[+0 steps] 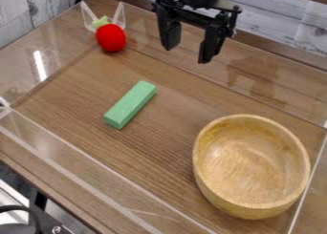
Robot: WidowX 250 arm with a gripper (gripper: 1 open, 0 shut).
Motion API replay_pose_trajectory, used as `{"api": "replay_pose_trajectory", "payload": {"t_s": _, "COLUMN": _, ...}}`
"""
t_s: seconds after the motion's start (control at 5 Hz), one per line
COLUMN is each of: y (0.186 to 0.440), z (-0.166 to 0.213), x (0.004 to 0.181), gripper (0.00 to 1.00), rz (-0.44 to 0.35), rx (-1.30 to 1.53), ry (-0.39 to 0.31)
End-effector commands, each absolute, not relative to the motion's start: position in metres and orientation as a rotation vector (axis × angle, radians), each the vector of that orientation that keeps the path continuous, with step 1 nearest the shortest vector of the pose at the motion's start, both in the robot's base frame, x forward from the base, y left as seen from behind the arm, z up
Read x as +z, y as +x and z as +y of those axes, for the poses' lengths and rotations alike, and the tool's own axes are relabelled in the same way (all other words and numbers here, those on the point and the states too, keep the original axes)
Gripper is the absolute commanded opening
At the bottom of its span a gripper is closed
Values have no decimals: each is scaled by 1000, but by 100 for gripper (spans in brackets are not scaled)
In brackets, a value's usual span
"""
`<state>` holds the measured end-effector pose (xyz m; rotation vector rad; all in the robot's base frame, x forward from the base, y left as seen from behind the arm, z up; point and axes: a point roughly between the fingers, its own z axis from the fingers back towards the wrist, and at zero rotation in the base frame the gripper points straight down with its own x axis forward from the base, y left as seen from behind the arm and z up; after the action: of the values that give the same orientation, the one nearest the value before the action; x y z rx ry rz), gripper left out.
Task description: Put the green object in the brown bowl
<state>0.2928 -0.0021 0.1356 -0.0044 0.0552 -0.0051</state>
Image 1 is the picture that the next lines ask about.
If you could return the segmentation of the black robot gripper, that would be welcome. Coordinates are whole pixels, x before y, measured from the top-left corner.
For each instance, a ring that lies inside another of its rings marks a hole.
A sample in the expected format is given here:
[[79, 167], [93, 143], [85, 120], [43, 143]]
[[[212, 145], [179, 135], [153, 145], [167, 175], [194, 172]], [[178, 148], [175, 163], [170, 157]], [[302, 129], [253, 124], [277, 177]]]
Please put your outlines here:
[[154, 11], [158, 15], [161, 40], [167, 51], [181, 43], [182, 21], [202, 28], [212, 23], [206, 27], [198, 57], [200, 64], [209, 63], [221, 52], [225, 38], [234, 35], [241, 7], [228, 0], [157, 0]]

